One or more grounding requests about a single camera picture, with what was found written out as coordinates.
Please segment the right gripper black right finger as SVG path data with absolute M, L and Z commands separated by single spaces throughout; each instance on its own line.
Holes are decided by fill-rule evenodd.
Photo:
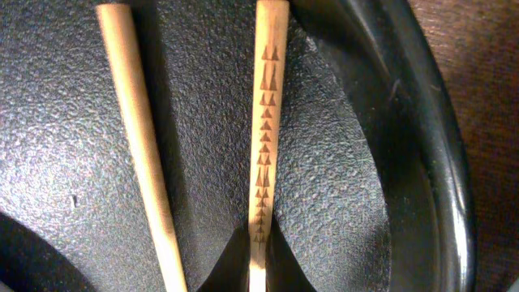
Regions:
M 272 219 L 266 248 L 266 275 L 269 292 L 315 292 L 275 217 Z

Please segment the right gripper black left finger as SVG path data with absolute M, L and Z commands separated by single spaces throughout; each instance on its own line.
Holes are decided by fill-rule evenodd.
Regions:
M 224 251 L 198 292 L 247 292 L 248 271 L 248 227 L 240 226 L 233 232 Z

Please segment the wooden chopstick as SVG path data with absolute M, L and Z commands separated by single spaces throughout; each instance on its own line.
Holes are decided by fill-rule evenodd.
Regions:
M 266 247 L 272 225 L 289 18 L 288 1 L 256 3 L 248 209 L 250 292 L 267 290 Z
M 131 8 L 101 4 L 96 14 L 165 288 L 186 291 Z

